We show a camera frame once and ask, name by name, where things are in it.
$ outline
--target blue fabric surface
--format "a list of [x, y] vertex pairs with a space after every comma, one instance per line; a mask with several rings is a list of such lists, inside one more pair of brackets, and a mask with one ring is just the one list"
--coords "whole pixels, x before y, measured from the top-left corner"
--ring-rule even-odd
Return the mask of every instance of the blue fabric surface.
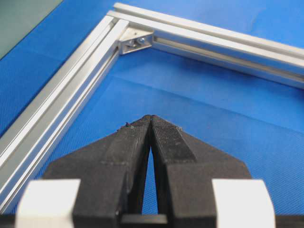
[[[121, 2], [304, 48], [304, 2]], [[0, 134], [114, 1], [66, 0], [0, 61]], [[153, 49], [120, 57], [47, 164], [145, 114], [243, 160], [279, 214], [304, 214], [304, 91]], [[148, 167], [144, 213], [156, 213]]]

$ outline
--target bolt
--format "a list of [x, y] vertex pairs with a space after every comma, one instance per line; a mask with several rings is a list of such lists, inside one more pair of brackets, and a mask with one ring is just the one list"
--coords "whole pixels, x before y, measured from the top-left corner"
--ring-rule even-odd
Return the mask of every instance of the bolt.
[[126, 44], [126, 46], [133, 47], [134, 46], [134, 40], [133, 39], [129, 40], [128, 43]]
[[139, 43], [139, 44], [144, 44], [145, 43], [145, 38], [144, 37], [139, 37], [137, 38], [136, 42]]

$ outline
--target aluminum extrusion profile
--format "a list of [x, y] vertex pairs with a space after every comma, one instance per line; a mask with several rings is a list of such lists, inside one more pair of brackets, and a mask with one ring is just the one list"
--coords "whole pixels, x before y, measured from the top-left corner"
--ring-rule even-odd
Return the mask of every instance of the aluminum extrusion profile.
[[114, 5], [0, 138], [0, 213], [9, 212], [122, 51], [150, 47], [304, 89], [304, 50], [121, 3]]

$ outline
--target white pad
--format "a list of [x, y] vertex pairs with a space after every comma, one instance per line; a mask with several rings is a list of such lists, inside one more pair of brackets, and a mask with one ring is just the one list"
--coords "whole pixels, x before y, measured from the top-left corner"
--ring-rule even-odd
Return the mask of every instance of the white pad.
[[72, 211], [80, 180], [32, 180], [16, 214], [16, 228], [73, 228]]
[[212, 180], [217, 228], [275, 228], [275, 212], [262, 180]]

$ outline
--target black 3d printed part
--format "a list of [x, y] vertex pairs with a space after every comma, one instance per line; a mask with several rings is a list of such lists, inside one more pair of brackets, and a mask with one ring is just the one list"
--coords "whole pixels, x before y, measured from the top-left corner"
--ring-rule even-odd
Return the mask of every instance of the black 3d printed part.
[[155, 115], [52, 162], [43, 178], [81, 179], [75, 227], [119, 227], [124, 214], [142, 210], [150, 147], [158, 209], [168, 226], [215, 227], [212, 178], [251, 178], [243, 162]]

